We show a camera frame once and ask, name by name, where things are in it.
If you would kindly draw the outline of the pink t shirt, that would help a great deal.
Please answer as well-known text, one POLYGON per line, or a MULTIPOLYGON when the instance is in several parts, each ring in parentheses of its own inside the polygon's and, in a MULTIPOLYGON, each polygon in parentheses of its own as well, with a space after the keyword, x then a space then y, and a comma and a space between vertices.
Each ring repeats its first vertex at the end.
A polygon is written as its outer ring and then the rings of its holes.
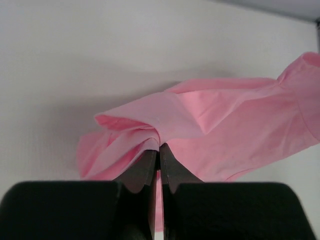
POLYGON ((230 182, 320 142, 320 56, 306 52, 276 79, 183 81, 98 113, 76 158, 85 180, 113 180, 168 144, 205 182, 230 182))

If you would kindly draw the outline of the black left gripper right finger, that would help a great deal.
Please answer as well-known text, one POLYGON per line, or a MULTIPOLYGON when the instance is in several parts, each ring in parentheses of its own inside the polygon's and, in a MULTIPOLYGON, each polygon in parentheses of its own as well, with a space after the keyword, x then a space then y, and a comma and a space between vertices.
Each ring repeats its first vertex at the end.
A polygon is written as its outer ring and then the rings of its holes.
POLYGON ((203 182, 159 150, 166 240, 313 240, 299 198, 278 182, 203 182))

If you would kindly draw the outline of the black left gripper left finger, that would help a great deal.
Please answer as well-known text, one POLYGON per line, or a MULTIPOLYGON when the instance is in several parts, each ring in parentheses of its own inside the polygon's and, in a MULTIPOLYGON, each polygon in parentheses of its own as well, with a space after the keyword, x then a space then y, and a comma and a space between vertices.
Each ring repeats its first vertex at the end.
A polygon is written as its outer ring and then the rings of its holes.
POLYGON ((157 152, 114 180, 23 181, 0 203, 3 240, 152 240, 157 152))

